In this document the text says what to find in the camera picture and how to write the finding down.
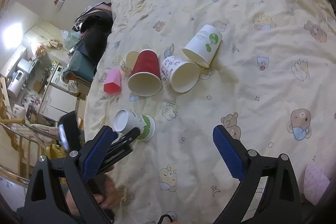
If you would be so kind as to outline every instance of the wrinkled fabric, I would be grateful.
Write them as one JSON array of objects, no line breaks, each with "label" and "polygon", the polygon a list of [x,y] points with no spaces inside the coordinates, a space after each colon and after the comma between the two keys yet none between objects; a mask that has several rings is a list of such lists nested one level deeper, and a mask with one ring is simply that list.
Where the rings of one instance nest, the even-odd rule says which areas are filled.
[{"label": "wrinkled fabric", "polygon": [[[157,222],[168,212],[180,223],[213,223],[239,184],[213,143],[218,124],[247,149],[287,154],[301,192],[307,163],[331,177],[336,24],[328,0],[113,0],[112,11],[112,33],[87,98],[86,139],[112,126],[121,109],[155,120],[153,138],[135,141],[110,173],[124,195],[116,223]],[[190,91],[175,92],[161,74],[163,88],[152,97],[131,93],[129,75],[119,95],[104,93],[108,70],[129,51],[151,48],[160,62],[171,55],[188,60],[182,48],[206,24],[223,41]]]}]

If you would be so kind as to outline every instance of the cream bed sheet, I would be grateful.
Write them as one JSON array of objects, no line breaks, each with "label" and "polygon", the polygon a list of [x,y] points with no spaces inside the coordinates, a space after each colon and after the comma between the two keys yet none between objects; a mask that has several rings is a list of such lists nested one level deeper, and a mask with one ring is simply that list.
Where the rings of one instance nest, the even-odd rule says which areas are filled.
[{"label": "cream bed sheet", "polygon": [[[289,155],[302,191],[308,162],[330,177],[335,158],[335,16],[328,0],[113,0],[114,25],[87,98],[86,139],[112,125],[120,109],[150,115],[156,132],[110,175],[124,195],[116,223],[152,224],[170,212],[182,224],[213,223],[234,193],[213,141],[224,124],[247,149]],[[209,69],[185,94],[163,89],[144,98],[103,92],[106,72],[131,50],[153,49],[162,61],[205,24],[223,41]],[[262,186],[249,208],[251,216]]]}]

